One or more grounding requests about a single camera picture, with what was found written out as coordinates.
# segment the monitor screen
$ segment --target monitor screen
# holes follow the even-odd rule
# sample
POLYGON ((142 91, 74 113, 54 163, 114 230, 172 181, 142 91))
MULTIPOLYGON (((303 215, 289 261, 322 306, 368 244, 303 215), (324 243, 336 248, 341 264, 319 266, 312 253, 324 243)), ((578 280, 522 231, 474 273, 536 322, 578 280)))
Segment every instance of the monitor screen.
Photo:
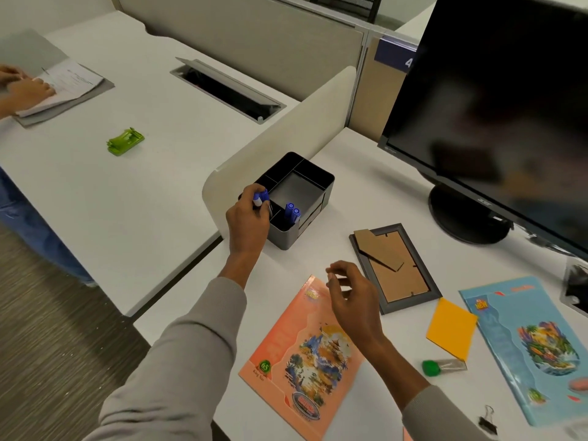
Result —
POLYGON ((438 0, 385 145, 588 253, 587 50, 577 8, 438 0))

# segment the white paper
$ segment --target white paper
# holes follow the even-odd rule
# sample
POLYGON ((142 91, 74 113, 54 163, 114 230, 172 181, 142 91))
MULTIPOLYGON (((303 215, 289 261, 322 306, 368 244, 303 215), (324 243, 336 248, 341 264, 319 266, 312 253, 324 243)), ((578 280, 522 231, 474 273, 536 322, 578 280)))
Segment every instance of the white paper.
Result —
POLYGON ((17 115, 21 118, 34 115, 60 103, 77 99, 103 81, 102 77, 78 65, 71 58, 67 58, 51 68, 46 68, 37 77, 51 85, 56 94, 33 108, 17 111, 17 115))

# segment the sleeve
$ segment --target sleeve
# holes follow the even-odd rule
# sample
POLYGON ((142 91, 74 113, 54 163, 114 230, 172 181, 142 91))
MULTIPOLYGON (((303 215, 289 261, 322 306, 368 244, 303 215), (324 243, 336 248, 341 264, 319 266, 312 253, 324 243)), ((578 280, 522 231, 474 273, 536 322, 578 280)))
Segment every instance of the sleeve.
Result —
POLYGON ((402 422, 413 441, 490 440, 434 385, 409 402, 402 422))
POLYGON ((237 283, 212 280, 107 398, 98 429, 85 441, 212 439, 210 423, 229 382, 245 307, 237 283))

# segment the yellow sticky note pad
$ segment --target yellow sticky note pad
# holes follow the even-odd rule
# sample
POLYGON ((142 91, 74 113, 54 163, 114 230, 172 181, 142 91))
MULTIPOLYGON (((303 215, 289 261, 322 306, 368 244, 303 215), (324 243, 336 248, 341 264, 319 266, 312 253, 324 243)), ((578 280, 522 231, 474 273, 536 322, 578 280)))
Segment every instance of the yellow sticky note pad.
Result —
POLYGON ((427 339, 466 362, 476 322, 477 316, 442 297, 427 331, 427 339))

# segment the orange notebook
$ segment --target orange notebook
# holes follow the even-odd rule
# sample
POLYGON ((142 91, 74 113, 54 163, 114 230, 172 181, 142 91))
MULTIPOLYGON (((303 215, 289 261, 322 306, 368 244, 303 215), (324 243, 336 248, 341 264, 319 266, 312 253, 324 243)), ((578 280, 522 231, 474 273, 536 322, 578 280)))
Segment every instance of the orange notebook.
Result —
POLYGON ((364 357, 311 276, 239 372, 307 441, 325 435, 364 357))

